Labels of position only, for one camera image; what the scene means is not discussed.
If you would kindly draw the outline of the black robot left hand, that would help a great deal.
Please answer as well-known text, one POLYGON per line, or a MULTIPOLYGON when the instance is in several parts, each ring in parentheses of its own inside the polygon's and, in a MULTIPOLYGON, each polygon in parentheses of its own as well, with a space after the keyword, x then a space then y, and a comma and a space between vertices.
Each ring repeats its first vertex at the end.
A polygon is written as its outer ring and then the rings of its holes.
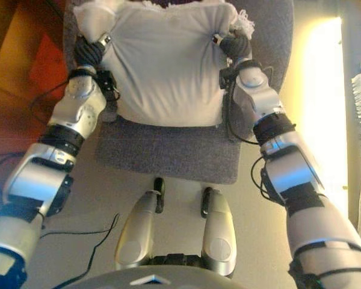
POLYGON ((100 65, 105 55, 111 37, 109 34, 102 34, 101 37, 93 43, 90 43, 84 36, 77 36, 75 40, 73 56, 77 66, 93 66, 100 65))

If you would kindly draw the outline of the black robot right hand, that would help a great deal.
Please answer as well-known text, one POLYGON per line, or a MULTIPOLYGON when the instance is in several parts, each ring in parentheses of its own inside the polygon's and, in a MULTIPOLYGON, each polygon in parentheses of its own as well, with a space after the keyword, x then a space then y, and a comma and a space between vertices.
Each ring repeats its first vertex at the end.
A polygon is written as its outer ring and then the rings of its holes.
POLYGON ((246 35, 228 34, 221 36, 214 34, 212 42, 218 46, 223 53, 231 60, 252 58, 251 44, 246 35))

